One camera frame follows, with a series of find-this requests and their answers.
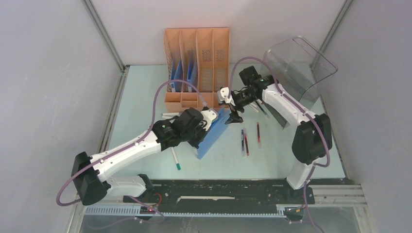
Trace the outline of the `yellow cap white marker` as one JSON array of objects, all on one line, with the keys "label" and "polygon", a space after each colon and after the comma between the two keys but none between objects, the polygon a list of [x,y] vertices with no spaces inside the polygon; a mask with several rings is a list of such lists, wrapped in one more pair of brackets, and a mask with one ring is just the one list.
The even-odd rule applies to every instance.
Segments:
[{"label": "yellow cap white marker", "polygon": [[254,104],[249,104],[249,106],[256,112],[256,113],[260,113],[260,110],[254,105]]}]

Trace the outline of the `blue folder bottom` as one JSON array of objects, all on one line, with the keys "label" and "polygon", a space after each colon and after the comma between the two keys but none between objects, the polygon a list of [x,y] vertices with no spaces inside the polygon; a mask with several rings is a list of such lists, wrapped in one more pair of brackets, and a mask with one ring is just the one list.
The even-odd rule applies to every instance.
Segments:
[{"label": "blue folder bottom", "polygon": [[218,111],[219,116],[217,120],[211,124],[210,131],[204,137],[204,140],[199,144],[199,148],[196,150],[197,159],[201,160],[228,128],[228,125],[225,122],[229,118],[229,113],[229,110],[223,107]]}]

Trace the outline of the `blue folder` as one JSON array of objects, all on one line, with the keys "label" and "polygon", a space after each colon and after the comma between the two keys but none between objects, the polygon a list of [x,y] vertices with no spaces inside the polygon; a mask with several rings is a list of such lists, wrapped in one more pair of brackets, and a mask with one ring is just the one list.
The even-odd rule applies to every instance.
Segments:
[{"label": "blue folder", "polygon": [[196,150],[197,159],[201,160],[228,128],[228,125],[225,122],[229,118],[229,113],[229,110],[223,107],[218,111],[219,116],[217,120],[211,124],[210,131],[204,137],[204,140],[199,144],[199,148]]},{"label": "blue folder", "polygon": [[[174,57],[172,60],[172,70],[170,75],[170,80],[181,80],[183,79],[183,65],[180,58]],[[182,83],[181,82],[171,82],[171,92],[181,92]]]},{"label": "blue folder", "polygon": [[191,50],[189,54],[187,81],[190,84],[192,84],[194,87],[197,87],[197,79],[198,79],[197,54],[196,54],[196,51]]}]

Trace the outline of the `blue folder top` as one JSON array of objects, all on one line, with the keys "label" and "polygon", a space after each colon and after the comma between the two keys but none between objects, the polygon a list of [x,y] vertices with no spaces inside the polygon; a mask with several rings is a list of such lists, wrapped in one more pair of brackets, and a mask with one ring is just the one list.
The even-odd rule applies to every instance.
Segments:
[{"label": "blue folder top", "polygon": [[[174,57],[172,60],[172,70],[170,75],[170,80],[181,80],[183,79],[183,65],[180,58]],[[181,82],[171,82],[171,92],[181,92],[182,83]]]}]

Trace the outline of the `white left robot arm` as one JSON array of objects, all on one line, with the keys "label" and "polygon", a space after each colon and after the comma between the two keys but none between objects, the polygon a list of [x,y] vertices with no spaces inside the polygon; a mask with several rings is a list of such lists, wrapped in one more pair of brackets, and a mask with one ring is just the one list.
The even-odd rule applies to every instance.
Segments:
[{"label": "white left robot arm", "polygon": [[139,159],[182,142],[198,149],[218,116],[215,110],[207,107],[202,111],[189,108],[178,116],[156,121],[151,130],[114,149],[92,156],[86,152],[79,153],[74,159],[72,176],[80,202],[85,206],[93,205],[108,195],[133,196],[141,202],[150,201],[154,190],[147,175],[139,174],[132,185],[126,187],[112,176]]}]

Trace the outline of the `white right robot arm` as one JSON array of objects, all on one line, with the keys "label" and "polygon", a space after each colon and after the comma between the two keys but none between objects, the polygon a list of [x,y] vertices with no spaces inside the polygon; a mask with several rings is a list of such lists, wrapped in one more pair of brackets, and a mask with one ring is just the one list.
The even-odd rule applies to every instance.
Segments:
[{"label": "white right robot arm", "polygon": [[240,112],[246,105],[257,100],[276,111],[288,124],[295,128],[292,153],[295,161],[286,177],[288,186],[282,190],[285,201],[295,203],[302,197],[302,190],[316,166],[330,165],[332,148],[331,122],[327,114],[317,115],[295,100],[273,75],[261,76],[253,66],[239,73],[244,88],[231,91],[222,87],[218,92],[220,104],[230,108],[230,123],[241,123]]}]

